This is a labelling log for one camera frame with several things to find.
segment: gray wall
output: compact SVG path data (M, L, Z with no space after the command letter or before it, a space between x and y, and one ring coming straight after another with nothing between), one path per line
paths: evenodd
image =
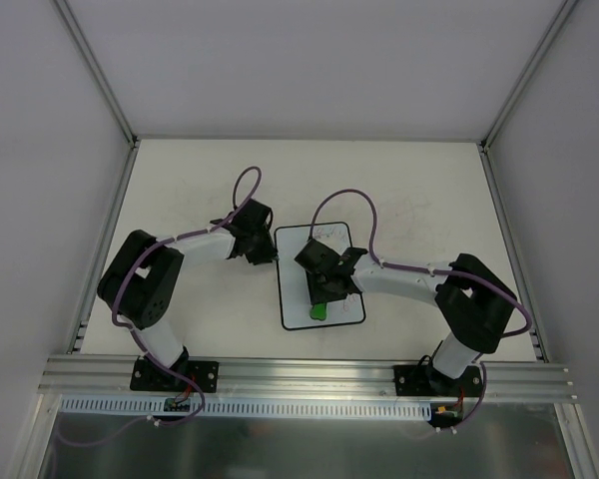
M493 161L555 360L599 451L599 0L584 0Z
M138 134L481 139L562 0L71 0Z
M46 0L0 0L0 477L62 351L126 146Z

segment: white table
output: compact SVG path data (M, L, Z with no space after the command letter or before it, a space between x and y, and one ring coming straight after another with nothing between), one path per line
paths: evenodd
M274 228L307 224L317 204L347 187L366 191L379 213L376 249L419 262L471 252L514 289L514 280L477 148L472 144L145 140L109 251L129 232L171 236L203 228L231 208L237 175L258 165L256 199L275 212ZM246 177L239 195L251 187ZM367 246L370 213L363 199L335 199L322 222L344 221L353 243ZM276 268L244 258L181 273L167 318L196 356L314 359L417 359L448 332L440 311L384 294L365 297L363 324L286 331ZM515 312L509 329L523 318ZM136 354L126 330L111 323L96 298L83 353ZM502 340L486 359L533 361L528 334Z

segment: green object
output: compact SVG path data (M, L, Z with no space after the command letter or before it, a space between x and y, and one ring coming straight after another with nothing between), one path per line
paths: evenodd
M326 303L316 304L310 309L310 319L315 321L326 321Z

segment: white wall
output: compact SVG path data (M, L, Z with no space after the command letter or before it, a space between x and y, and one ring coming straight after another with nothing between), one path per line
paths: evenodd
M71 0L138 134L480 140L562 0Z
M125 156L50 2L0 0L0 477L62 352Z
M553 359L599 451L599 0L585 0L493 150Z

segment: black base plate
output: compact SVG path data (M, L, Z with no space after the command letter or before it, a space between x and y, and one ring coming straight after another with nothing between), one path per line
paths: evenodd
M395 382L395 394L397 396L411 397L435 397L439 394L432 389L425 373L425 366L397 365L392 366ZM459 396L463 388L464 397L479 397L483 384L479 366L468 366L463 374L453 384L448 396Z
M189 360L186 372L182 374L192 377L203 392L213 393L218 387L219 369L220 364L215 361ZM187 388L187 383L165 374L151 361L140 357L133 367L129 387L132 391L182 392Z

